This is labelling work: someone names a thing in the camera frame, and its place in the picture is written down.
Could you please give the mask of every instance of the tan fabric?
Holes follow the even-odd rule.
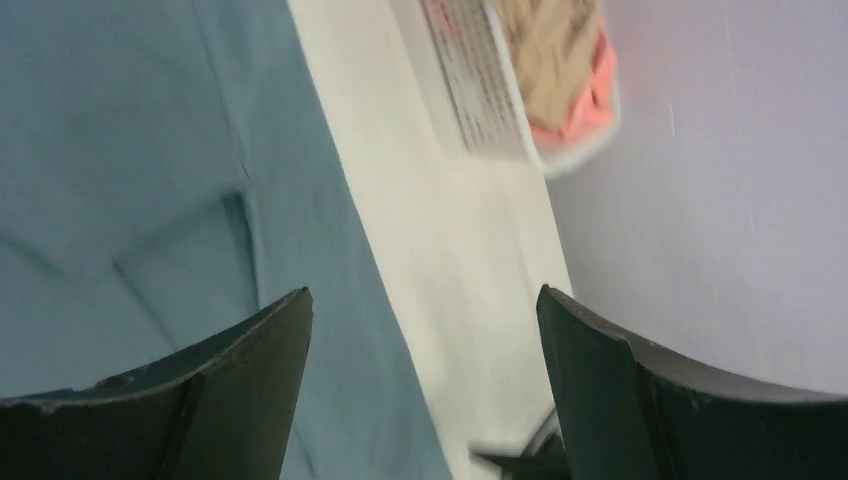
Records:
[[[491,1],[503,23],[528,118],[561,127],[591,72],[599,0]]]

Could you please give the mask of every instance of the blue fabric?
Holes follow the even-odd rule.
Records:
[[[450,478],[284,2],[0,0],[0,395],[307,285],[281,478]]]

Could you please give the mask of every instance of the blue cloth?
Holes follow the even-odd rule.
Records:
[[[0,395],[303,285],[282,478],[450,478],[285,2],[0,0]]]

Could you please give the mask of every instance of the basket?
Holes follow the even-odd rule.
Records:
[[[613,82],[613,119],[606,127],[574,143],[537,145],[494,5],[488,0],[422,1],[470,153],[529,161],[553,177],[583,165],[615,136],[621,101]]]

